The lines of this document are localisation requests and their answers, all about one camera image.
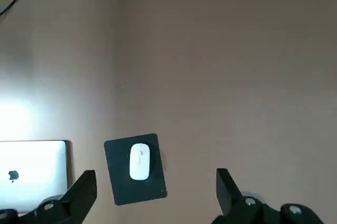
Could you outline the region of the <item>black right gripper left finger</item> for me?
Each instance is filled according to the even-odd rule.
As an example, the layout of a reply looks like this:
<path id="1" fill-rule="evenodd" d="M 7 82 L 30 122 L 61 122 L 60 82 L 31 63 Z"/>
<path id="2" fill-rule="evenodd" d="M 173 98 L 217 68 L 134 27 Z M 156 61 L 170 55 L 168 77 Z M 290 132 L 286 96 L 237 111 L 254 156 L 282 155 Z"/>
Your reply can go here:
<path id="1" fill-rule="evenodd" d="M 65 194 L 46 198 L 30 212 L 1 209 L 1 223 L 83 223 L 96 198 L 96 172 L 86 170 Z"/>

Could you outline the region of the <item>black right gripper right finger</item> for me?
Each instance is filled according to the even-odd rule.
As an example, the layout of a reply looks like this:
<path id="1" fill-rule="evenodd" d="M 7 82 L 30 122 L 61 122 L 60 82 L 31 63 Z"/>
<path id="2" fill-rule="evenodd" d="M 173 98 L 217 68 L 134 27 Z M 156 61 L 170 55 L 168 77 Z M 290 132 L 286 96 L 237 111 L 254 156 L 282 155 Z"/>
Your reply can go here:
<path id="1" fill-rule="evenodd" d="M 320 224 L 323 221 L 309 207 L 287 203 L 279 210 L 271 208 L 256 197 L 244 196 L 225 168 L 216 170 L 216 197 L 222 214 L 213 223 L 246 224 Z"/>

